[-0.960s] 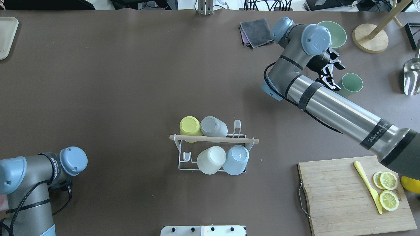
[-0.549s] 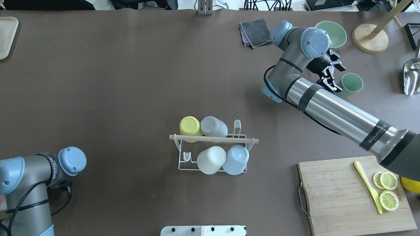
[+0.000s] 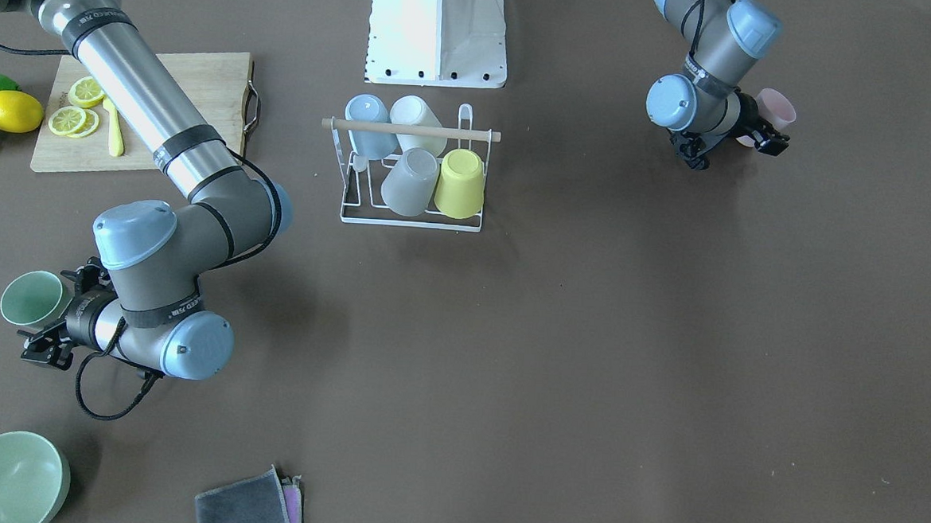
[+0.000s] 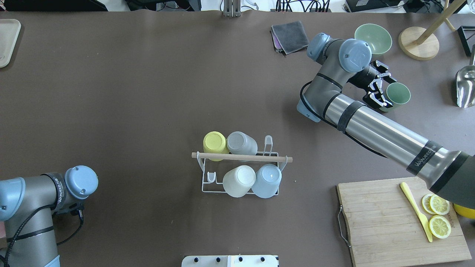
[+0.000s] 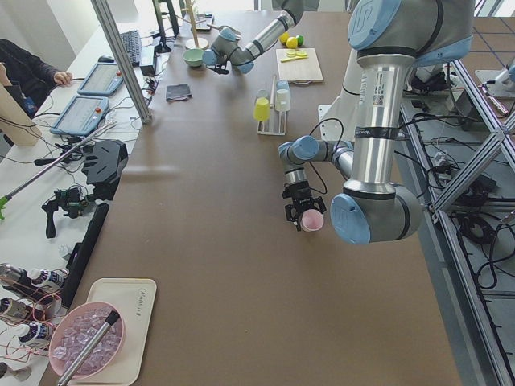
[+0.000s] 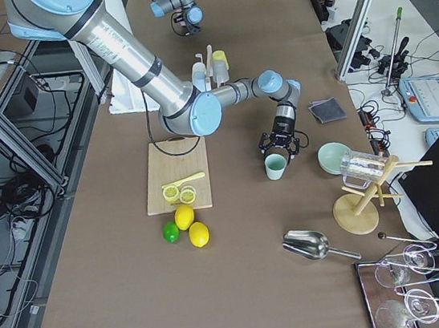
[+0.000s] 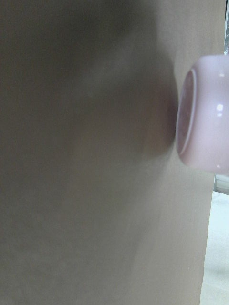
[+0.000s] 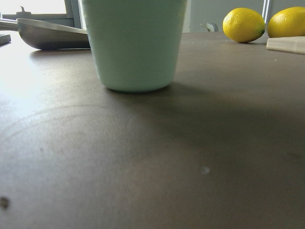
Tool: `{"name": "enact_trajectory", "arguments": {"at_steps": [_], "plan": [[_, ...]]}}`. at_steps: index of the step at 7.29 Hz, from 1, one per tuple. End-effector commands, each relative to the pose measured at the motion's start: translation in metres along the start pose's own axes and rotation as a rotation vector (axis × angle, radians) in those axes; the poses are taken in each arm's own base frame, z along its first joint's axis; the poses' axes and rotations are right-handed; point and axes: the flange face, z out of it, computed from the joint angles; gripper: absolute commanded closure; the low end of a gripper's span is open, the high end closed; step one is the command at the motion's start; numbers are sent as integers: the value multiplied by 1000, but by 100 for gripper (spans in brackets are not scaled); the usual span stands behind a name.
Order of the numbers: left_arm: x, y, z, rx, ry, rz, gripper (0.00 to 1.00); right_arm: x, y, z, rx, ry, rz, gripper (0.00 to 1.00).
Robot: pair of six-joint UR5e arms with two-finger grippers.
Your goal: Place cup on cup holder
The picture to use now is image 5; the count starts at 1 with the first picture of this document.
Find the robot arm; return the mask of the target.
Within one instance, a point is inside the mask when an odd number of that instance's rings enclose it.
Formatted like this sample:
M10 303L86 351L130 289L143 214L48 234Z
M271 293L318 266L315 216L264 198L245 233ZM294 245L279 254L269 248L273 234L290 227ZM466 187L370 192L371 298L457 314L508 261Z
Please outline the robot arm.
M231 27L222 27L210 48L203 52L202 60L208 69L215 73L227 75L227 63L240 73L246 74L253 69L257 57L270 50L278 38L301 20L304 1L283 1L282 12L244 48L238 43L237 33Z
M310 135L278 148L286 177L286 218L315 232L330 220L350 244L401 240L418 230L418 198L391 179L402 92L415 68L464 57L472 45L472 1L360 1L348 41L361 69L354 139ZM344 176L329 205L311 193L304 166L330 162Z

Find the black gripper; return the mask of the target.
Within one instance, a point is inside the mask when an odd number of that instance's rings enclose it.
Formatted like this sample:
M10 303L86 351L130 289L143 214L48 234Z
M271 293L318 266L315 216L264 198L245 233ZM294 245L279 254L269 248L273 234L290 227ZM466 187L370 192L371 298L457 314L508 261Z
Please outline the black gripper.
M212 70L213 72L219 74L219 75L228 75L230 71L227 69L227 64L213 64L208 65L207 69Z
M291 222L298 232L301 231L300 218L307 210L315 209L324 213L324 202L321 197L314 198L308 181L301 181L285 186L282 192L284 199L291 199L285 206L286 220Z

